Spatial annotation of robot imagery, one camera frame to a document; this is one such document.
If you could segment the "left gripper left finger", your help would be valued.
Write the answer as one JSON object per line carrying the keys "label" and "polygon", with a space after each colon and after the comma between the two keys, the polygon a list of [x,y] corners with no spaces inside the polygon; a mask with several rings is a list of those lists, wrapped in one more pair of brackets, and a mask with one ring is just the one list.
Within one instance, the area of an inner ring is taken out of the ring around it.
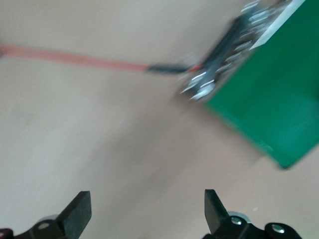
{"label": "left gripper left finger", "polygon": [[0,230],[2,239],[78,239],[91,219],[91,194],[81,191],[55,218],[39,221],[27,231],[14,235],[13,230]]}

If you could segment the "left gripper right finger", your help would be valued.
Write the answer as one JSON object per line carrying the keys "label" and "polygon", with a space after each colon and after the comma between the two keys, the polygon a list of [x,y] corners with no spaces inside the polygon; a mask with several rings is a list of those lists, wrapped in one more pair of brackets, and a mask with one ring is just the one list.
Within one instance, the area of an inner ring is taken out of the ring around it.
{"label": "left gripper right finger", "polygon": [[230,215],[217,193],[206,189],[204,193],[204,214],[210,230],[205,239],[300,239],[301,236],[290,226],[282,223],[268,223],[263,229],[254,226],[245,215]]}

